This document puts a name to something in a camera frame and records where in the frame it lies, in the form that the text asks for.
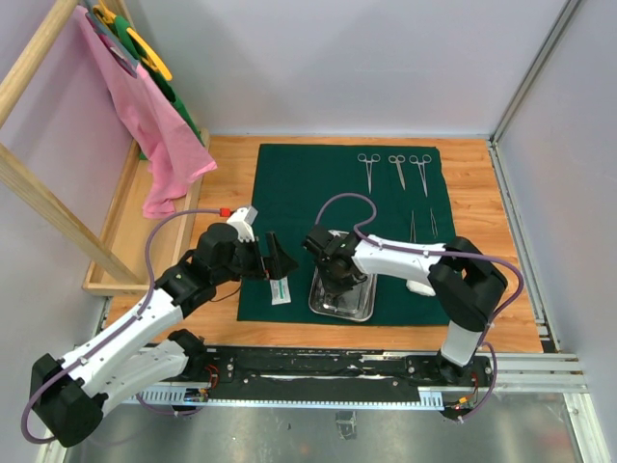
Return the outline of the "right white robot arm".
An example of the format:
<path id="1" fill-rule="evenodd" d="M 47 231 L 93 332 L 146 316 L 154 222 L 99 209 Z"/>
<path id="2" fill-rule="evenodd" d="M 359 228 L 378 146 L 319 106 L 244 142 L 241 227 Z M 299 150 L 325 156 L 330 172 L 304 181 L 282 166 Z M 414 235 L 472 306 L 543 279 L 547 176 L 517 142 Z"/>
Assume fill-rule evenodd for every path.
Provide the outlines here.
<path id="1" fill-rule="evenodd" d="M 317 281 L 331 305 L 358 301 L 379 276 L 404 280 L 409 291 L 437 298 L 449 318 L 437 374 L 449 386 L 469 378 L 472 357 L 507 288 L 507 279 L 470 241 L 422 245 L 316 225 L 303 247 L 314 257 Z"/>

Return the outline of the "steel forceps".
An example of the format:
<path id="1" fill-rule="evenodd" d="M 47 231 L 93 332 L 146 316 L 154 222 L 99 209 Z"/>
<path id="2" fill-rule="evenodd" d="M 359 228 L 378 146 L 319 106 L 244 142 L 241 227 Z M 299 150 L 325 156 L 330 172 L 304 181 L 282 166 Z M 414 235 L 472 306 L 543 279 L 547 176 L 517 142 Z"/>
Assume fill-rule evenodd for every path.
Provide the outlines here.
<path id="1" fill-rule="evenodd" d="M 366 174 L 366 185 L 367 191 L 369 194 L 372 193 L 372 172 L 375 164 L 381 161 L 381 155 L 378 153 L 359 153 L 357 156 L 357 160 L 362 163 L 365 167 Z"/>
<path id="2" fill-rule="evenodd" d="M 430 154 L 411 155 L 409 162 L 417 167 L 424 196 L 428 197 L 426 166 L 432 162 L 432 156 Z"/>
<path id="3" fill-rule="evenodd" d="M 396 173 L 398 175 L 399 183 L 403 191 L 406 190 L 406 179 L 404 175 L 404 164 L 407 161 L 407 158 L 403 154 L 393 154 L 389 156 L 389 164 L 392 164 L 396 168 Z"/>

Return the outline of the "steel instrument tray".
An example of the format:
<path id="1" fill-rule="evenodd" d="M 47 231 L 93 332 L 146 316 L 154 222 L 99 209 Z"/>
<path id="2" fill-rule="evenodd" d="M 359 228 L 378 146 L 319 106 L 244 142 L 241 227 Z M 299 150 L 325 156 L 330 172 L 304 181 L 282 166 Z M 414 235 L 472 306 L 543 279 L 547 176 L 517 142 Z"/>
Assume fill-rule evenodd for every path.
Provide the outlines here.
<path id="1" fill-rule="evenodd" d="M 358 323 L 367 321 L 373 315 L 377 285 L 376 276 L 367 277 L 365 283 L 355 286 L 351 291 L 331 297 L 325 292 L 315 266 L 308 296 L 309 308 L 320 315 Z"/>

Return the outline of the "green white packet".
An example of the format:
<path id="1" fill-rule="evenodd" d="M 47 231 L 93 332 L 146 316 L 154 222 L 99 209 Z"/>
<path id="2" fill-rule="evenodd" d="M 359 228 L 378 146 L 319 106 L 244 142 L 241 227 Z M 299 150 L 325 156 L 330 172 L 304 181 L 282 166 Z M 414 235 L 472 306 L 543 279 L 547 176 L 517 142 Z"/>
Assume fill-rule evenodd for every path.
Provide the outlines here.
<path id="1" fill-rule="evenodd" d="M 291 302 L 291 294 L 286 277 L 279 280 L 271 280 L 270 288 L 271 304 L 273 306 L 289 304 Z"/>

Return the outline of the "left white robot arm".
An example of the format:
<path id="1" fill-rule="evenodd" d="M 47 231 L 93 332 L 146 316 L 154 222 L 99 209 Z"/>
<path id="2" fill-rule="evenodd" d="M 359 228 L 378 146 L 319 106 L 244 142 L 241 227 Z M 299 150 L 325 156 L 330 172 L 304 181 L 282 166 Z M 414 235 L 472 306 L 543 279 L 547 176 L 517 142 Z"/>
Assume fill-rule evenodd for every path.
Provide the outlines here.
<path id="1" fill-rule="evenodd" d="M 29 400 L 21 417 L 23 437 L 40 442 L 28 429 L 36 415 L 50 440 L 71 448 L 86 440 L 124 400 L 163 379 L 193 382 L 206 370 L 204 346 L 186 330 L 170 334 L 149 354 L 142 348 L 155 336 L 211 301 L 219 286 L 242 280 L 278 281 L 297 269 L 276 235 L 266 234 L 261 254 L 245 219 L 215 223 L 196 248 L 152 280 L 146 295 L 120 319 L 61 358 L 46 353 L 33 364 Z"/>

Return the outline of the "white cotton balls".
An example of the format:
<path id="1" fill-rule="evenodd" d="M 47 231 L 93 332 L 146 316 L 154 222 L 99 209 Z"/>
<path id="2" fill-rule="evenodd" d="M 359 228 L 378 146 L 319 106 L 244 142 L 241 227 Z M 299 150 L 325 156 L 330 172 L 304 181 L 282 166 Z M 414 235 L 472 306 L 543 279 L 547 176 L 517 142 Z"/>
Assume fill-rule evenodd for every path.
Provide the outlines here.
<path id="1" fill-rule="evenodd" d="M 423 295 L 423 296 L 433 297 L 435 295 L 435 290 L 431 286 L 424 285 L 422 283 L 411 281 L 411 280 L 407 281 L 406 288 L 410 292 Z"/>

